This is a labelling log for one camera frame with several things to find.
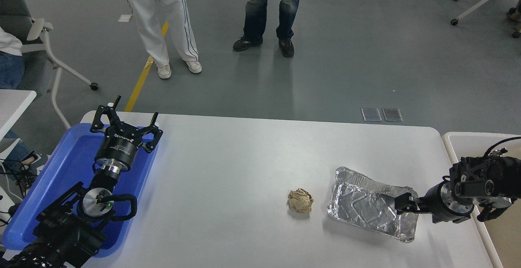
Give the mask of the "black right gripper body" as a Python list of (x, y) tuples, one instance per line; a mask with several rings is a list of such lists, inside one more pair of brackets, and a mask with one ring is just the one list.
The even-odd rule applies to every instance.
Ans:
[(441, 182), (428, 190), (423, 197), (424, 204), (428, 211), (432, 213), (432, 223), (450, 222), (453, 220), (450, 205), (453, 198), (447, 182)]

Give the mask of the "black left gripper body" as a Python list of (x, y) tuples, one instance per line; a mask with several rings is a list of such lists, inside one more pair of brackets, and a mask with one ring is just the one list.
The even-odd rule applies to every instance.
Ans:
[(110, 160), (118, 162), (122, 167), (131, 167), (136, 158), (142, 136), (138, 136), (139, 127), (123, 123), (123, 127), (109, 126), (103, 129), (104, 138), (94, 161), (97, 165)]

